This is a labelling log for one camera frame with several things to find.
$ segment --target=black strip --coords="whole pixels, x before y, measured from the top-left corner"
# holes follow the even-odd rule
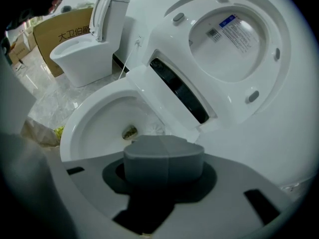
[[[197,97],[165,63],[156,58],[150,63],[150,66],[161,77],[170,90],[174,92],[178,99],[181,100],[199,123],[202,124],[209,119],[207,112]]]
[[[264,225],[270,223],[280,214],[258,189],[248,190],[244,194],[263,221]]]
[[[121,69],[123,69],[124,64],[121,62],[121,60],[119,60],[119,58],[118,58],[115,54],[113,54],[113,60],[115,61],[115,63],[118,64],[118,66],[119,66]],[[129,69],[128,69],[127,67],[125,67],[125,68],[124,68],[124,72],[125,72],[125,73],[129,72]]]
[[[69,175],[72,175],[72,174],[75,174],[75,173],[82,172],[82,171],[84,171],[84,169],[82,167],[78,166],[78,167],[67,169],[66,171],[67,171],[67,173]]]

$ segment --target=toilet bowl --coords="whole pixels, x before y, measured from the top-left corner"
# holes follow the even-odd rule
[[[90,33],[66,40],[50,58],[72,85],[82,87],[112,73],[112,56],[119,49],[129,0],[97,0],[91,15]]]
[[[130,144],[123,130],[133,125],[138,135],[197,142],[207,154],[247,164],[277,185],[308,179],[318,161],[318,61],[311,34],[298,40],[307,52],[292,48],[299,26],[268,0],[178,6],[152,30],[143,65],[72,114],[62,161],[122,151]],[[308,66],[300,73],[302,64]],[[296,130],[287,131],[290,123]]]

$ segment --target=barcode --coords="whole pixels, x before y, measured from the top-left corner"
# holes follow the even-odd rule
[[[208,32],[208,34],[209,34],[210,36],[214,37],[215,35],[218,34],[218,31],[217,31],[215,28],[213,28],[213,29],[211,29],[211,30]]]

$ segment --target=toilet tank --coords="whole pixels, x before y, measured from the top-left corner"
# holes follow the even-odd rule
[[[129,2],[130,0],[111,0],[104,18],[103,41],[112,43],[116,50],[120,46],[125,14]]]

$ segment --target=floor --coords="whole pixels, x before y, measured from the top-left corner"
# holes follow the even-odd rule
[[[38,47],[35,47],[23,59],[25,67],[16,69],[17,77],[36,97],[29,116],[37,122],[55,129],[65,125],[74,110],[92,93],[118,79],[120,67],[113,62],[113,74],[82,88],[73,87],[62,74],[54,77],[45,64]]]

